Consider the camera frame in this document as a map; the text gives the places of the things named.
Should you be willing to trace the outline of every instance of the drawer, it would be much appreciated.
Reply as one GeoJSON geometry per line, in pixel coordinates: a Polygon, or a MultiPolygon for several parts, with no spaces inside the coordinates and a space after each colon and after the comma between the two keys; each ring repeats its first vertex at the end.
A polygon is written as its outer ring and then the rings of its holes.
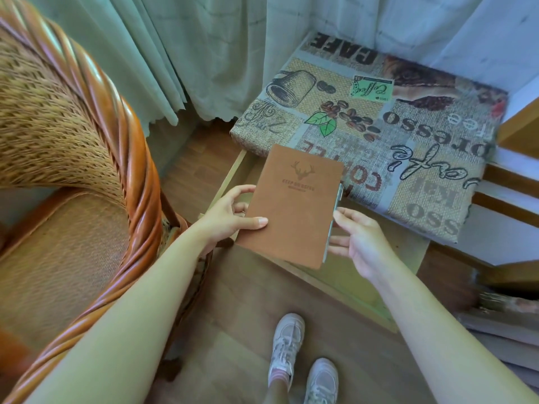
{"type": "MultiPolygon", "coordinates": [[[[241,184],[256,184],[264,167],[266,159],[242,150],[226,176],[219,191],[213,198],[210,208],[228,190],[241,184]]],[[[249,202],[252,194],[242,194],[238,201],[249,202]]],[[[340,206],[361,211],[375,219],[380,224],[384,234],[395,253],[415,274],[425,256],[429,240],[413,231],[368,210],[348,199],[343,199],[340,206]]],[[[332,233],[343,234],[339,227],[334,227],[332,233]]],[[[361,277],[352,261],[348,258],[328,254],[326,262],[319,270],[309,269],[276,258],[266,257],[293,275],[317,287],[324,293],[360,312],[385,328],[397,332],[398,328],[391,314],[385,307],[381,296],[368,280],[361,277]]]]}

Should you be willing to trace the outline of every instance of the wooden floor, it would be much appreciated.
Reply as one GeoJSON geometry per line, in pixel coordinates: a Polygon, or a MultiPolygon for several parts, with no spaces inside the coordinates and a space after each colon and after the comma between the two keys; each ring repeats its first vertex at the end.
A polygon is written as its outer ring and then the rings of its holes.
{"type": "MultiPolygon", "coordinates": [[[[240,151],[229,129],[221,122],[195,131],[162,180],[172,207],[188,220],[206,210],[240,151]]],[[[429,249],[418,276],[450,310],[474,302],[471,268],[436,249],[429,249]]],[[[184,368],[173,383],[158,381],[147,402],[260,403],[275,325],[288,312],[306,321],[292,402],[302,402],[309,367],[318,357],[339,369],[340,403],[435,402],[400,335],[239,247],[216,255],[199,304],[176,342],[184,368]]]]}

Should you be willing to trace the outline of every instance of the finger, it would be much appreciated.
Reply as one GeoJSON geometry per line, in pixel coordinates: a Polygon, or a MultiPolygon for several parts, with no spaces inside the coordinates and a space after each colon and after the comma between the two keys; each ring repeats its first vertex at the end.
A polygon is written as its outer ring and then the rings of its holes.
{"type": "Polygon", "coordinates": [[[268,224],[266,217],[236,217],[236,229],[260,229],[268,224]]]}
{"type": "Polygon", "coordinates": [[[341,227],[343,230],[345,230],[348,234],[352,235],[358,230],[358,223],[355,221],[352,221],[348,217],[346,217],[344,214],[340,213],[339,211],[335,210],[333,211],[333,218],[337,225],[341,227]]]}
{"type": "Polygon", "coordinates": [[[254,189],[256,189],[256,188],[257,187],[254,184],[244,184],[242,186],[236,186],[236,187],[232,188],[228,193],[226,193],[223,197],[226,197],[226,198],[234,201],[241,194],[253,193],[254,189]]]}
{"type": "Polygon", "coordinates": [[[356,211],[356,210],[351,210],[349,208],[344,208],[344,207],[337,207],[337,210],[341,214],[343,214],[345,217],[355,222],[358,222],[359,224],[372,225],[372,223],[375,222],[375,220],[373,220],[371,217],[367,217],[365,214],[360,213],[359,211],[356,211]]]}
{"type": "Polygon", "coordinates": [[[350,237],[344,237],[342,235],[332,235],[329,237],[329,243],[331,245],[340,245],[341,247],[350,246],[350,237]]]}
{"type": "Polygon", "coordinates": [[[232,209],[234,210],[234,214],[236,214],[236,213],[246,213],[248,208],[249,208],[249,204],[244,203],[244,202],[234,203],[232,205],[232,209]]]}
{"type": "Polygon", "coordinates": [[[348,248],[345,247],[336,247],[334,245],[330,245],[328,246],[328,252],[333,255],[344,256],[345,258],[350,257],[350,254],[348,254],[348,248]]]}

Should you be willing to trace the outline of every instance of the shoe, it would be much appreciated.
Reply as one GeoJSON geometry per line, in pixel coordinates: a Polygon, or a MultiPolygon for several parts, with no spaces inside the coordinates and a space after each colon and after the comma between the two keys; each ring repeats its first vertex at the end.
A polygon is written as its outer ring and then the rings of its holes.
{"type": "Polygon", "coordinates": [[[339,376],[335,365],[327,359],[318,359],[310,368],[303,404],[335,404],[339,391],[339,376]]]}
{"type": "Polygon", "coordinates": [[[268,372],[268,387],[270,375],[273,369],[285,371],[289,376],[288,389],[292,385],[294,378],[294,363],[298,354],[303,337],[305,335],[305,322],[301,316],[295,313],[284,315],[277,324],[273,335],[273,353],[268,372]]]}

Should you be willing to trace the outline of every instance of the sock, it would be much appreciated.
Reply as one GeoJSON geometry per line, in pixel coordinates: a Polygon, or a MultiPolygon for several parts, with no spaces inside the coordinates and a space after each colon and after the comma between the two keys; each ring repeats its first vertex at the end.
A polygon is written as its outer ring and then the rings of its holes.
{"type": "Polygon", "coordinates": [[[278,368],[274,368],[269,376],[269,384],[271,384],[272,381],[276,379],[283,380],[287,385],[290,382],[290,375],[286,371],[280,370],[278,368]]]}

